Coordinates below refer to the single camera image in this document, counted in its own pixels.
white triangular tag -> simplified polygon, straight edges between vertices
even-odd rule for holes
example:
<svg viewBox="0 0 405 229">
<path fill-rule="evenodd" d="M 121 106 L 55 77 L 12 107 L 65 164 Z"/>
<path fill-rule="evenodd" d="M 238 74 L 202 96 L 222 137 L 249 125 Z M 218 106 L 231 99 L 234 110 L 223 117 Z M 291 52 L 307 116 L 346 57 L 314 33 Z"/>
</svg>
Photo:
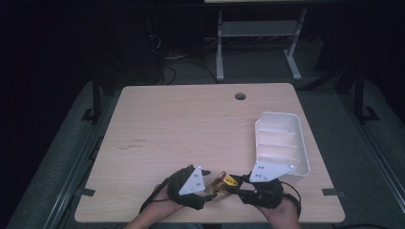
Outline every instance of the white triangular tag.
<svg viewBox="0 0 405 229">
<path fill-rule="evenodd" d="M 202 167 L 197 167 L 194 172 L 190 175 L 188 180 L 184 183 L 184 185 L 179 190 L 180 196 L 184 196 L 187 194 L 201 192 L 205 189 L 203 184 L 203 171 Z"/>
</svg>

wooden table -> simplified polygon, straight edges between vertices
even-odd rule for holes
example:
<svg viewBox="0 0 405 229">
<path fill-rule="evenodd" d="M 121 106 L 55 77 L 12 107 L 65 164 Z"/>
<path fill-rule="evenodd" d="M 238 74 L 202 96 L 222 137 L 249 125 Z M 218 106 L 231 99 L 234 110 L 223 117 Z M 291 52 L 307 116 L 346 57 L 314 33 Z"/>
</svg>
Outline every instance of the wooden table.
<svg viewBox="0 0 405 229">
<path fill-rule="evenodd" d="M 237 100 L 236 93 L 246 95 Z M 307 146 L 307 177 L 281 177 L 302 196 L 302 222 L 345 217 L 298 97 L 289 84 L 127 87 L 123 90 L 86 189 L 75 212 L 80 222 L 130 221 L 156 184 L 188 164 L 212 174 L 248 174 L 255 162 L 254 123 L 262 112 L 293 113 Z M 265 218 L 237 196 L 183 208 L 168 222 L 260 222 Z"/>
</svg>

person's left hand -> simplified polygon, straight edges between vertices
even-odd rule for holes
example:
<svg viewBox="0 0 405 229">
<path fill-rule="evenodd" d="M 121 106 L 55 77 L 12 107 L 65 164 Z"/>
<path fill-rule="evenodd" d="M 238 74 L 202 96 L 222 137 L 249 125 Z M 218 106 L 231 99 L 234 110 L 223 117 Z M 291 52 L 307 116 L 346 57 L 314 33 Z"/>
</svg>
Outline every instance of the person's left hand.
<svg viewBox="0 0 405 229">
<path fill-rule="evenodd" d="M 179 205 L 169 198 L 169 196 L 167 195 L 167 185 L 160 190 L 153 201 L 154 202 L 151 202 L 148 204 L 148 206 L 146 206 L 145 210 L 147 208 L 151 208 L 159 218 L 159 221 L 168 218 L 170 215 L 184 207 L 183 205 Z"/>
<path fill-rule="evenodd" d="M 166 185 L 155 196 L 154 201 L 149 203 L 125 228 L 149 228 L 152 224 L 168 218 L 173 213 L 179 211 L 182 207 L 182 205 L 179 205 L 169 198 Z"/>
</svg>

metal frame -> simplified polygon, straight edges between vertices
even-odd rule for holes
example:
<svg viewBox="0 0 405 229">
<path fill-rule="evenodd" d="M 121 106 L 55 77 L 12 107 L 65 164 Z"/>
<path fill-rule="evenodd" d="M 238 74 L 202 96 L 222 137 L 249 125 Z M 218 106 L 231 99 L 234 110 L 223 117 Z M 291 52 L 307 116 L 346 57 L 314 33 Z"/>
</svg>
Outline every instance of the metal frame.
<svg viewBox="0 0 405 229">
<path fill-rule="evenodd" d="M 224 81 L 224 62 L 223 62 L 223 37 L 236 36 L 292 36 L 291 44 L 284 50 L 286 61 L 295 80 L 301 80 L 301 74 L 298 70 L 293 54 L 297 46 L 298 38 L 304 24 L 307 9 L 302 9 L 297 21 L 240 21 L 224 22 L 223 12 L 218 13 L 218 38 L 217 38 L 217 80 Z"/>
</svg>

gray carpet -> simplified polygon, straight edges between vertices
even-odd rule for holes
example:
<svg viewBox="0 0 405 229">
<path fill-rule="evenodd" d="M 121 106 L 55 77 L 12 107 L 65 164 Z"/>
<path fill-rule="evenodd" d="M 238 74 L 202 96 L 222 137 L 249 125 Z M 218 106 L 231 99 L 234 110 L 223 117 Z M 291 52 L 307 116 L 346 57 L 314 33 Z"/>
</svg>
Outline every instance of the gray carpet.
<svg viewBox="0 0 405 229">
<path fill-rule="evenodd" d="M 242 54 L 226 54 L 224 83 L 288 82 L 295 87 L 306 85 L 320 74 L 313 69 L 321 46 L 321 42 L 299 43 L 295 54 L 303 76 L 303 80 L 299 82 L 292 79 L 283 57 L 283 46 L 280 44 Z M 204 59 L 190 57 L 182 62 L 172 62 L 170 66 L 176 71 L 173 84 L 215 83 L 211 75 L 215 73 L 213 53 L 209 53 Z M 167 68 L 163 72 L 167 80 L 173 76 L 173 72 Z M 346 97 L 336 94 L 332 89 L 335 80 L 313 92 L 298 92 L 298 96 L 331 180 L 335 188 L 344 193 L 341 202 L 346 219 L 336 224 L 336 227 L 372 223 L 393 229 L 403 228 L 404 213 L 381 175 L 371 148 L 361 133 L 364 126 L 359 126 L 358 121 L 353 118 Z M 118 96 L 102 96 L 103 117 L 96 125 L 92 125 L 89 121 L 81 120 L 85 110 L 92 107 L 91 94 L 91 85 L 88 85 L 78 96 L 8 228 L 44 228 L 54 204 L 61 198 L 60 191 L 66 185 L 66 180 L 72 176 L 77 178 L 73 189 L 80 182 L 81 186 L 85 184 L 87 168 L 92 162 L 87 157 L 95 152 L 97 141 L 104 135 L 118 99 Z M 366 84 L 365 105 L 374 107 L 381 118 L 380 121 L 367 122 L 365 126 L 375 137 L 395 173 L 401 180 L 405 180 L 405 170 L 401 167 L 401 162 L 405 159 L 403 123 L 387 106 L 381 92 L 370 82 Z M 86 156 L 85 163 L 76 174 L 72 174 L 74 162 L 83 156 L 81 154 Z M 58 228 L 121 228 L 124 225 L 78 223 L 74 214 L 79 197 L 72 196 L 70 200 L 71 202 L 61 205 L 60 218 L 53 224 L 58 225 Z M 304 224 L 303 227 L 333 228 L 330 224 Z"/>
</svg>

